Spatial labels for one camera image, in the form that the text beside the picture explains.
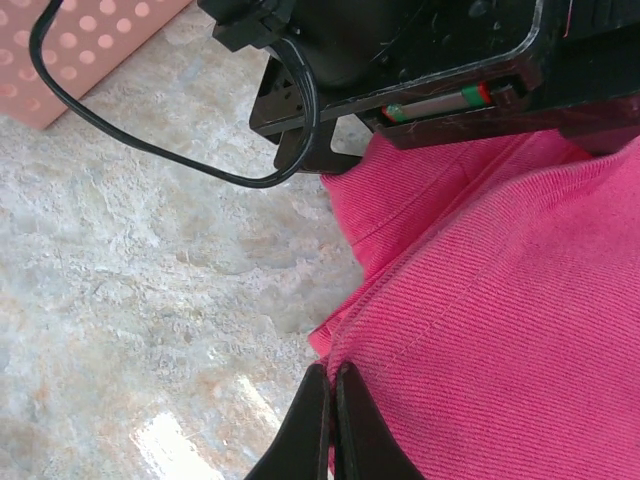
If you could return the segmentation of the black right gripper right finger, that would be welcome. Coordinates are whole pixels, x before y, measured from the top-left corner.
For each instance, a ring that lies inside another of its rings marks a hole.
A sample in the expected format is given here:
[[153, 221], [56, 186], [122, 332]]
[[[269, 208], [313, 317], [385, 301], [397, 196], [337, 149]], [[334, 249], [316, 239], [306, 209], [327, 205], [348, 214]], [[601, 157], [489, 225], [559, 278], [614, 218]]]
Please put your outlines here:
[[335, 480], [425, 480], [394, 439], [351, 362], [335, 385]]

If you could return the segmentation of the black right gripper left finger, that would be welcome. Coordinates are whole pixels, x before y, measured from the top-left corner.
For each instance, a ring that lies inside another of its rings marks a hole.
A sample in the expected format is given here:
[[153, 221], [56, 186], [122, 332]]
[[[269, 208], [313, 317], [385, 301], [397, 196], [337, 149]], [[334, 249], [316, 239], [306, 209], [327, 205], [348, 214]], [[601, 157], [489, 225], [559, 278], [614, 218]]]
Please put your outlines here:
[[311, 365], [271, 445], [244, 480], [328, 480], [331, 388]]

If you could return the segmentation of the pink long pants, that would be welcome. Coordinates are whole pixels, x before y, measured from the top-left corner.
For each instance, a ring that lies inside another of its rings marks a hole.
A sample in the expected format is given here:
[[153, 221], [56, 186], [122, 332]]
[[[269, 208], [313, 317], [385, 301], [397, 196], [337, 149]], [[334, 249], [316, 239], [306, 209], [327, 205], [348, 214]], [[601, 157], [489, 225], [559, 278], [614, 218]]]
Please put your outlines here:
[[640, 137], [375, 136], [323, 183], [364, 280], [311, 345], [426, 480], [640, 480]]

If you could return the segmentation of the pink plastic basket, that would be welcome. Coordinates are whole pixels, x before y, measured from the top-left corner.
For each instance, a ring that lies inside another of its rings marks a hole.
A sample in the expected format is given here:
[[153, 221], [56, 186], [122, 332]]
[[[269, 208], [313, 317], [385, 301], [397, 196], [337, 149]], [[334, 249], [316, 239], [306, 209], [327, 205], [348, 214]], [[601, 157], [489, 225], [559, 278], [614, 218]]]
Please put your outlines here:
[[[49, 74], [79, 98], [192, 0], [63, 0], [43, 42]], [[0, 0], [0, 117], [42, 130], [65, 110], [36, 72], [30, 31], [49, 0]]]

